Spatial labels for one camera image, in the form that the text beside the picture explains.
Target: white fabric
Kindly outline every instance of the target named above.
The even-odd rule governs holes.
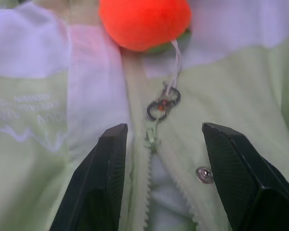
[[[157,154],[151,160],[151,192],[147,231],[192,231],[195,224],[179,190]]]
[[[7,179],[12,182],[3,187],[8,190],[0,193],[0,227],[4,226],[4,220],[13,219],[16,224],[18,220],[24,222],[23,226],[16,226],[15,231],[49,229],[52,220],[47,219],[54,218],[65,192],[65,188],[60,188],[60,185],[65,183],[62,177],[65,171],[79,165],[106,129],[119,123],[128,123],[129,132],[132,132],[119,48],[108,37],[102,26],[67,26],[49,11],[33,3],[27,3],[15,10],[0,9],[0,79],[4,81],[7,79],[6,82],[9,79],[19,80],[17,83],[24,87],[22,81],[29,79],[44,81],[62,72],[68,72],[66,106],[62,105],[64,108],[67,107],[68,127],[68,153],[64,158],[65,161],[60,159],[63,170],[58,169],[62,172],[56,175],[57,178],[52,179],[46,188],[31,189],[31,192],[27,192],[26,190],[30,190],[30,184],[44,182],[43,172],[51,169],[53,163],[39,161],[45,158],[43,157],[45,153],[34,139],[31,139],[36,135],[25,132],[22,139],[17,141],[26,141],[26,146],[29,147],[36,146],[34,149],[37,150],[36,153],[26,153],[29,158],[22,160],[21,164],[19,161],[22,157],[17,159],[18,153],[13,154],[18,161],[9,159],[7,157],[9,154],[6,153],[1,156],[0,169],[6,173],[0,180]],[[48,85],[48,87],[54,92],[55,86]],[[25,95],[28,91],[32,89],[18,93]],[[22,123],[30,126],[33,121],[22,120]],[[38,201],[33,203],[30,201],[31,198],[38,198]],[[25,201],[22,203],[24,208],[31,206],[26,221],[23,221],[24,213],[8,214],[11,212],[9,208],[22,200]],[[39,217],[38,203],[42,200],[46,200],[40,205],[43,211],[47,211],[47,207],[51,208],[51,211]]]
[[[289,36],[289,0],[190,0],[190,41],[179,43],[183,69],[217,61],[250,46],[272,47]],[[174,72],[175,51],[147,55],[149,78]]]

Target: green fabric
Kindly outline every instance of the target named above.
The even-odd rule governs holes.
[[[186,44],[189,42],[190,37],[191,37],[190,30],[186,30],[183,34],[181,34],[178,37],[178,43],[179,44],[181,44],[181,43]],[[148,53],[148,54],[159,53],[159,52],[166,51],[166,50],[170,49],[171,47],[172,47],[172,44],[169,42],[169,43],[157,46],[157,47],[153,47],[150,50],[148,50],[146,53]]]
[[[0,231],[42,231],[52,223],[74,170],[66,94],[66,72],[0,77]]]
[[[141,60],[128,52],[123,54],[123,63],[132,120],[134,124],[143,123],[145,116],[138,111],[158,96],[162,82],[172,76],[148,79]],[[171,174],[187,189],[190,204],[198,211],[196,220],[205,221],[199,226],[210,231],[228,230],[215,186],[204,185],[195,175],[199,166],[210,165],[202,123],[212,122],[242,132],[289,182],[289,38],[271,49],[245,47],[217,62],[183,70],[178,90],[181,102],[158,128],[162,144],[170,146],[160,155]],[[140,126],[135,129],[136,134],[142,134]],[[139,190],[143,188],[142,168],[146,167],[144,152],[140,142],[134,152],[134,166],[138,169],[133,181],[130,231],[142,222],[143,194]]]
[[[0,0],[0,6],[3,8],[14,8],[19,5],[18,0]]]

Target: zipper teeth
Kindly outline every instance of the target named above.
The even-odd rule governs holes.
[[[149,201],[149,198],[150,198],[150,185],[151,185],[151,160],[152,160],[152,155],[149,154],[148,155],[149,158],[148,158],[148,171],[147,171],[147,182],[146,182],[146,195],[145,195],[145,209],[144,209],[144,220],[142,222],[142,227],[143,227],[143,230],[144,228],[146,228],[148,226],[148,223],[147,221],[149,220],[149,206],[150,206],[150,201]]]
[[[169,172],[169,175],[171,176],[172,182],[174,183],[175,187],[179,190],[181,197],[184,199],[186,206],[188,207],[189,214],[192,215],[193,222],[197,223],[197,231],[206,231],[206,229],[203,227],[202,222],[200,222],[201,218],[198,215],[198,212],[196,211],[195,207],[192,205],[190,197],[187,195],[186,190],[183,189],[182,184],[179,183],[178,177],[175,177],[174,174],[171,174],[173,172],[172,168],[169,167],[164,161],[164,158],[162,155],[159,154],[161,157],[163,165],[165,166],[166,170]]]
[[[192,199],[187,193],[189,192],[188,187],[182,180],[180,180],[180,178],[178,177],[178,174],[174,174],[176,172],[174,167],[169,162],[167,163],[167,160],[165,157],[167,153],[159,152],[158,155],[160,156],[160,159],[163,165],[165,166],[166,170],[169,172],[169,175],[173,183],[175,184],[176,188],[179,190],[180,195],[185,200],[185,204],[188,207],[188,212],[192,215],[193,222],[197,223],[197,231],[208,231],[208,229],[206,228],[206,225],[202,222],[201,216],[199,215],[199,212],[201,211],[195,208],[194,203],[192,202]]]
[[[139,192],[137,192],[137,195],[135,195],[135,198],[137,198],[140,203],[138,204],[137,209],[140,210],[140,220],[137,222],[130,221],[131,225],[129,225],[129,228],[131,231],[135,230],[141,230],[143,231],[147,227],[147,220],[149,219],[148,213],[149,213],[149,198],[150,198],[150,184],[151,184],[151,154],[149,153],[149,150],[145,148],[144,144],[144,135],[145,135],[145,125],[144,125],[144,112],[143,112],[143,104],[141,97],[146,97],[145,89],[148,89],[147,82],[143,81],[145,79],[138,79],[142,81],[142,87],[138,85],[138,82],[136,81],[136,78],[138,77],[139,64],[137,60],[139,60],[139,57],[135,57],[132,55],[132,53],[128,51],[122,51],[122,61],[123,66],[129,65],[130,63],[134,63],[134,65],[128,66],[128,68],[125,70],[125,76],[127,79],[127,84],[129,87],[129,101],[130,101],[130,109],[131,109],[131,119],[134,124],[134,130],[136,139],[135,140],[135,146],[134,150],[140,150],[139,152],[136,151],[134,153],[137,153],[137,166],[138,166],[138,176],[137,176],[137,183],[136,187],[140,189]]]

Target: zipper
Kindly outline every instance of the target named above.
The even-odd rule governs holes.
[[[150,101],[144,102],[142,99],[155,99],[158,96],[158,92],[154,92],[149,85],[149,81],[145,77],[141,77],[141,74],[137,76],[142,70],[142,64],[139,57],[130,53],[129,51],[123,51],[122,53],[123,66],[127,64],[126,68],[126,80],[129,91],[129,102],[131,109],[132,122],[135,129],[135,145],[134,145],[134,155],[137,156],[136,164],[138,168],[137,180],[141,180],[143,184],[138,184],[137,195],[133,195],[133,200],[137,200],[137,210],[138,215],[133,216],[133,210],[130,211],[131,217],[129,217],[129,231],[143,231],[147,227],[147,219],[149,212],[149,197],[150,197],[150,161],[151,153],[148,148],[145,147],[145,135],[146,135],[146,115],[145,111]],[[189,208],[189,213],[192,215],[192,219],[197,223],[197,231],[209,231],[209,216],[206,216],[205,210],[200,209],[197,204],[192,200],[189,195],[192,192],[189,191],[188,184],[191,182],[190,176],[185,173],[184,169],[176,164],[177,156],[171,145],[171,141],[168,139],[162,139],[161,145],[158,149],[158,155],[168,173],[170,174],[176,188],[180,191],[182,198],[186,201],[186,205]]]

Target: zipper pull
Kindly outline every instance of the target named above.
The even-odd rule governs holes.
[[[145,147],[150,149],[151,153],[158,152],[158,146],[160,145],[160,139],[157,134],[157,126],[159,120],[147,121],[146,125],[146,136],[145,136]]]

